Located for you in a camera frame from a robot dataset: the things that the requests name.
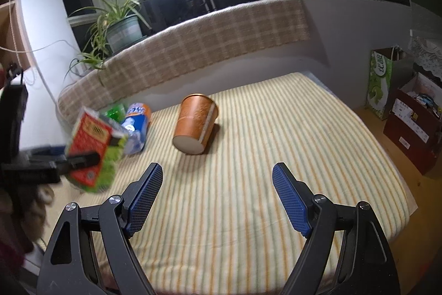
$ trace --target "mattress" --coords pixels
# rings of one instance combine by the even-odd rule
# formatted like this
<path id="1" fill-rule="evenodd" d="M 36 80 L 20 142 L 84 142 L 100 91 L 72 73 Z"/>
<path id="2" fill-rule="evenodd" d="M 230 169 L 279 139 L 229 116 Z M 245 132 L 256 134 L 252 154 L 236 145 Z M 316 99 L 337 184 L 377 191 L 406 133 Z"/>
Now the mattress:
<path id="1" fill-rule="evenodd" d="M 293 230 L 271 170 L 293 175 L 337 204 L 368 201 L 388 239 L 410 210 L 401 176 L 362 121 L 308 77 L 293 73 L 212 95 L 219 117 L 206 152 L 172 145 L 179 106 L 153 113 L 145 150 L 121 162 L 111 189 L 80 194 L 80 206 L 121 194 L 151 162 L 164 181 L 132 247 L 159 293 L 256 294 L 279 291 L 305 239 Z M 102 242 L 96 252 L 110 273 Z M 323 281 L 334 273 L 336 233 Z"/>

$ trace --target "paper cup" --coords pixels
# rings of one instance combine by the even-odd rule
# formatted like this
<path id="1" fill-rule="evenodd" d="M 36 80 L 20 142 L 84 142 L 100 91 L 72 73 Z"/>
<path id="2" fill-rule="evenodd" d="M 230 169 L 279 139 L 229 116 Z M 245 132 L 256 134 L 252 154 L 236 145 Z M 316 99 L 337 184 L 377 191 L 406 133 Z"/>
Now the paper cup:
<path id="1" fill-rule="evenodd" d="M 215 102 L 204 94 L 192 94 L 181 102 L 173 145 L 186 154 L 201 154 L 218 117 Z"/>

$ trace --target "wooden shelf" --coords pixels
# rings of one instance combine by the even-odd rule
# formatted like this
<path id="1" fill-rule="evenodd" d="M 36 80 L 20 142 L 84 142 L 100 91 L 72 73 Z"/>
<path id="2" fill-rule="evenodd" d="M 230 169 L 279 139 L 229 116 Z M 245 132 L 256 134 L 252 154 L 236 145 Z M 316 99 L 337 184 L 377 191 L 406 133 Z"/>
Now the wooden shelf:
<path id="1" fill-rule="evenodd" d="M 11 6 L 12 9 L 14 5 L 15 1 L 0 4 L 0 29 L 5 22 L 9 21 L 9 6 Z"/>

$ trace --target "screw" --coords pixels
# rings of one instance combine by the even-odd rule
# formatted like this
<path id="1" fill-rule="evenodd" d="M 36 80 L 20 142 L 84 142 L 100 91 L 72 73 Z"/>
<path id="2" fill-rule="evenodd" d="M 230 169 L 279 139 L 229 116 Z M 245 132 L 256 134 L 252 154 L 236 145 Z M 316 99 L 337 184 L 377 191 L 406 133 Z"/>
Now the screw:
<path id="1" fill-rule="evenodd" d="M 118 204 L 119 202 L 121 202 L 121 197 L 120 197 L 119 195 L 112 195 L 112 196 L 109 198 L 109 202 L 110 202 L 111 204 Z"/>
<path id="2" fill-rule="evenodd" d="M 325 200 L 327 200 L 327 198 L 324 195 L 322 194 L 315 195 L 315 202 L 317 202 L 318 204 L 324 203 Z"/>
<path id="3" fill-rule="evenodd" d="M 65 209 L 67 211 L 72 211 L 77 207 L 77 204 L 75 204 L 74 202 L 70 202 L 68 205 L 65 206 Z"/>
<path id="4" fill-rule="evenodd" d="M 369 210 L 369 209 L 371 209 L 370 204 L 368 204 L 367 202 L 360 202 L 359 206 L 361 207 L 362 210 Z"/>

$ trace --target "blue gripper pad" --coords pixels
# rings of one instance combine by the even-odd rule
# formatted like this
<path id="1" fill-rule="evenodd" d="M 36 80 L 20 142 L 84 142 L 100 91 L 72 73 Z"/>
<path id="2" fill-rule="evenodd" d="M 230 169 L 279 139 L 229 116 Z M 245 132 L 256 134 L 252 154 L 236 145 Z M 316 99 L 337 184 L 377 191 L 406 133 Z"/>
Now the blue gripper pad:
<path id="1" fill-rule="evenodd" d="M 287 177 L 293 177 L 293 175 L 286 174 L 279 164 L 273 167 L 273 186 L 289 216 L 293 229 L 299 231 L 305 238 L 307 238 L 312 231 L 312 227 L 309 223 L 307 207 Z"/>
<path id="2" fill-rule="evenodd" d="M 144 186 L 140 189 L 128 209 L 127 225 L 124 230 L 129 238 L 141 230 L 155 201 L 156 195 L 163 184 L 163 169 L 156 165 L 148 175 Z"/>

